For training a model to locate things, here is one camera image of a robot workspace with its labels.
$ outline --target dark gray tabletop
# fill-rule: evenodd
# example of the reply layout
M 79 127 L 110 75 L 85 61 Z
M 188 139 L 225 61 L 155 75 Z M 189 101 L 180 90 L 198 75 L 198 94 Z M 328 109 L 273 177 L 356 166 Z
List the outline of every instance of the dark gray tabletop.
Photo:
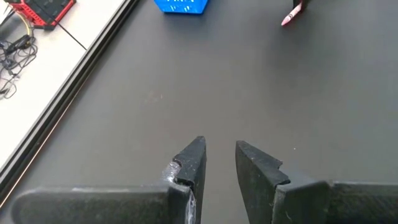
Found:
M 291 7 L 211 0 L 183 16 L 142 0 L 14 195 L 151 183 L 197 135 L 202 223 L 248 223 L 238 139 L 318 179 L 398 182 L 398 1 L 317 0 L 283 29 Z

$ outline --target blue basket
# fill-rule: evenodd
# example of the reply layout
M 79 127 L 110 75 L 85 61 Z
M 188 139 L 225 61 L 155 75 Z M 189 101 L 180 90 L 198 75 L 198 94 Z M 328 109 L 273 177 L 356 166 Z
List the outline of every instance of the blue basket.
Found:
M 202 14 L 207 0 L 155 0 L 162 12 Z

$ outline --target tangled wires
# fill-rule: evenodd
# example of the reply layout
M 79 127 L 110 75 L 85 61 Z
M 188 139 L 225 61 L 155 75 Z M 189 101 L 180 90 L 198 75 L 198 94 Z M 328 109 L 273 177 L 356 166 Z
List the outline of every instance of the tangled wires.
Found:
M 24 21 L 27 34 L 14 42 L 0 42 L 2 50 L 0 54 L 2 66 L 0 69 L 0 100 L 9 99 L 16 93 L 15 82 L 21 77 L 21 71 L 36 58 L 37 46 L 34 44 L 33 28 L 21 15 L 19 16 Z

